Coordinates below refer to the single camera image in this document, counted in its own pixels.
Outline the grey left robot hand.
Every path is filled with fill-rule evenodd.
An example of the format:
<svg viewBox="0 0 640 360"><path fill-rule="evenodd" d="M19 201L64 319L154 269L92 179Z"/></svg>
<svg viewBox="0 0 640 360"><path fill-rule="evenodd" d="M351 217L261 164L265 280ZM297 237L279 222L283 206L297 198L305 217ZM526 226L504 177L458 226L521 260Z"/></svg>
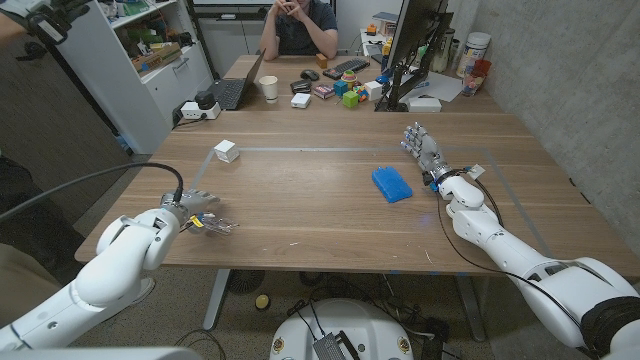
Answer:
<svg viewBox="0 0 640 360"><path fill-rule="evenodd" d="M184 190L179 199L175 199L173 193L165 193L160 200L160 206L174 214L180 225L184 225L192 215L205 212L219 201L217 196L209 192L189 189Z"/></svg>

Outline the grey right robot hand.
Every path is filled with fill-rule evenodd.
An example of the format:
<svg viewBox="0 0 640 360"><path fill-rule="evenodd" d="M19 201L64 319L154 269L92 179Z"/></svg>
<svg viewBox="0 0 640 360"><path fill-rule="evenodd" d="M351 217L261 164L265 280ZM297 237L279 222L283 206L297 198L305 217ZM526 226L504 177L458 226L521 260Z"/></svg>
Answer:
<svg viewBox="0 0 640 360"><path fill-rule="evenodd" d="M417 160L425 185L439 185L455 174L441 154L439 145L419 123L406 127L401 146Z"/></svg>

